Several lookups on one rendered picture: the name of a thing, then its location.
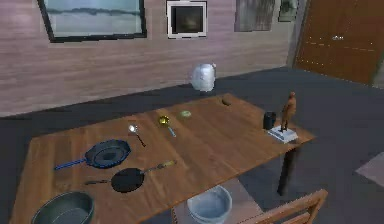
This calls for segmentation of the brown wooden table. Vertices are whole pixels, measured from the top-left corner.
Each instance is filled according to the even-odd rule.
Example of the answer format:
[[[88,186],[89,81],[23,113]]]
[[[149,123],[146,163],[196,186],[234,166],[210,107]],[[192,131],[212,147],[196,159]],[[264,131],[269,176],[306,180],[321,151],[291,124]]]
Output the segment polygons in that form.
[[[107,120],[88,126],[35,137],[29,145],[9,224],[31,224],[35,212],[49,199],[68,191],[85,191],[95,203],[91,224],[140,224],[188,198],[268,162],[314,136],[303,128],[296,141],[284,144],[262,126],[262,109],[234,97],[226,106],[222,97],[202,98],[172,107]],[[187,110],[191,117],[180,112]],[[176,133],[160,125],[170,119]],[[129,125],[138,127],[143,147]],[[94,144],[122,139],[132,148],[122,168],[148,169],[176,160],[175,165],[148,172],[143,185],[121,194],[107,183],[114,169],[95,169],[86,164],[55,171],[56,165],[77,160]]]

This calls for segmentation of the black cup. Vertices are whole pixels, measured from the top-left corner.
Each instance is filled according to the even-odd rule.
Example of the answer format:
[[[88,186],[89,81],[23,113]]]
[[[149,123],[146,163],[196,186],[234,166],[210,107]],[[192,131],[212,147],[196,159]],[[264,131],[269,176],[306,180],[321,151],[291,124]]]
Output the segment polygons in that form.
[[[264,113],[263,117],[263,128],[265,130],[270,130],[274,127],[276,122],[276,113],[273,111],[267,111]]]

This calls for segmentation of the white framed dark picture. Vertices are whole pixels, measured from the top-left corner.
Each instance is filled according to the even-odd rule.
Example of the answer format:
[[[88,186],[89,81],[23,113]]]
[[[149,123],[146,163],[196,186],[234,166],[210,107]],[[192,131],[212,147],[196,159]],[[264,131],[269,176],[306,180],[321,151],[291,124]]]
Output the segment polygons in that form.
[[[169,39],[207,36],[207,2],[167,0],[167,35]]]

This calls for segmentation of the black frying pan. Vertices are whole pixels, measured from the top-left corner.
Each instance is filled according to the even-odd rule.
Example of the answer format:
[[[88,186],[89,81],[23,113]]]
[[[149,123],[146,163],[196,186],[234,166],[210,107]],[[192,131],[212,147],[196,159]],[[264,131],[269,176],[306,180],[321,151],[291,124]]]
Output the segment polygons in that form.
[[[86,181],[85,185],[110,183],[119,193],[128,193],[140,188],[144,182],[145,174],[138,168],[126,168],[117,172],[111,179]]]

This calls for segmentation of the pale blue bowl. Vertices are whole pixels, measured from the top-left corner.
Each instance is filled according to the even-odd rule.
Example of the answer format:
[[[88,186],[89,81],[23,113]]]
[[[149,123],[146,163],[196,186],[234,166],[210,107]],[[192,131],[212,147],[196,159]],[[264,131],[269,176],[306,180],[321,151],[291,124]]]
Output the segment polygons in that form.
[[[192,218],[199,224],[223,224],[232,210],[232,196],[221,185],[187,200]]]

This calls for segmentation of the brown figure statue white base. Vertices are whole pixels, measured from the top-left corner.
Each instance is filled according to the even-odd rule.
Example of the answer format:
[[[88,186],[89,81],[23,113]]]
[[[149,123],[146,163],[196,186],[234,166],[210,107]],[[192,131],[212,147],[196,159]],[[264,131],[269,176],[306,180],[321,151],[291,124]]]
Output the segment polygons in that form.
[[[288,128],[291,118],[296,114],[296,94],[291,92],[288,100],[282,109],[282,118],[279,126],[276,126],[268,131],[268,134],[282,141],[284,144],[298,138],[295,131]]]

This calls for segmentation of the blue frying pan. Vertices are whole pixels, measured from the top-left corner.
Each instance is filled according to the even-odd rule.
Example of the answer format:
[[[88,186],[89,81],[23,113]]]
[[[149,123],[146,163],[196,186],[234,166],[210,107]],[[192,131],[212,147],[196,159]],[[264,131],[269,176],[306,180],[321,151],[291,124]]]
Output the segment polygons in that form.
[[[67,162],[54,167],[54,170],[68,168],[80,163],[97,169],[108,169],[121,164],[131,153],[129,144],[124,140],[111,139],[99,142],[86,151],[82,159]]]

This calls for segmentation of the brown wooden chair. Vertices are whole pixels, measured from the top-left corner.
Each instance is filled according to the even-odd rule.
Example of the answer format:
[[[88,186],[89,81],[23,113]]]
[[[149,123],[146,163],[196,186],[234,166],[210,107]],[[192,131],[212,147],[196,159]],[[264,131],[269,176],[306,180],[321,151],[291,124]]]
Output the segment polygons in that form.
[[[324,189],[264,211],[237,178],[223,184],[232,196],[232,210],[223,224],[313,224],[328,192]],[[199,224],[187,208],[187,201],[171,209],[172,224]]]

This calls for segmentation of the grey unframed picture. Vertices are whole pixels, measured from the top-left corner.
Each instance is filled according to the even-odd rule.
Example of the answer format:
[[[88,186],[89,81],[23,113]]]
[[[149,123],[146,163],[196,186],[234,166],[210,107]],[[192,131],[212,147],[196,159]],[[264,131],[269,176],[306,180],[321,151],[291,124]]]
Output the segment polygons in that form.
[[[270,31],[275,0],[236,0],[235,32]]]

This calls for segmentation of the black framed landscape picture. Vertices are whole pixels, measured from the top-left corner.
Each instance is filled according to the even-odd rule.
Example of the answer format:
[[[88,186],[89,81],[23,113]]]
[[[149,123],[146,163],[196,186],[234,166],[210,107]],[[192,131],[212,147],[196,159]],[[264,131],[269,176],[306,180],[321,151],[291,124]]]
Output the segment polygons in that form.
[[[144,0],[36,0],[51,43],[146,38]]]

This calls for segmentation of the small dark green picture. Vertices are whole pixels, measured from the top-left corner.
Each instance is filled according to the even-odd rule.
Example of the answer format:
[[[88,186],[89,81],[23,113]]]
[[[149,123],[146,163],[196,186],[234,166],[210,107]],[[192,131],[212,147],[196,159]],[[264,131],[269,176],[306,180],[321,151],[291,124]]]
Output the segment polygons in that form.
[[[281,0],[278,21],[293,22],[296,19],[298,0]]]

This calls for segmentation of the grey round baking pan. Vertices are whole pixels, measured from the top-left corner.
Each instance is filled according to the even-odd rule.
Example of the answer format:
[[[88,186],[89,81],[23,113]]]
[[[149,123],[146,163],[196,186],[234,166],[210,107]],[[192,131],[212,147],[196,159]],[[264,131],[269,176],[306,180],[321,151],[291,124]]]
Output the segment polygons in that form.
[[[46,202],[34,214],[31,224],[90,224],[94,200],[85,192],[62,193]]]

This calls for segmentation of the brown wooden door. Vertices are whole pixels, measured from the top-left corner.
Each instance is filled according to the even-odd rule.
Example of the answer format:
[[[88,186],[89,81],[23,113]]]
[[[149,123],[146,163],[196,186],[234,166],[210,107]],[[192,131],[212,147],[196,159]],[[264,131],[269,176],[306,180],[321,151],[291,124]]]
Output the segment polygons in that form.
[[[384,54],[384,0],[308,0],[294,66],[371,85]]]

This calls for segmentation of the yellow handled spatula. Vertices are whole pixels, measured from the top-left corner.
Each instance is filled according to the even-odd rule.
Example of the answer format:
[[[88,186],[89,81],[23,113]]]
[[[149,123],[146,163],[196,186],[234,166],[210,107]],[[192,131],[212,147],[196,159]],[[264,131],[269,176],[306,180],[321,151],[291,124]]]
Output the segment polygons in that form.
[[[150,171],[154,171],[154,170],[163,169],[163,168],[165,168],[165,167],[169,167],[169,166],[175,165],[176,163],[177,163],[176,160],[170,160],[170,161],[167,161],[167,162],[158,164],[158,165],[155,166],[155,167],[151,167],[151,168],[142,170],[142,171],[141,171],[141,174],[145,174],[145,173],[148,173],[148,172],[150,172]]]

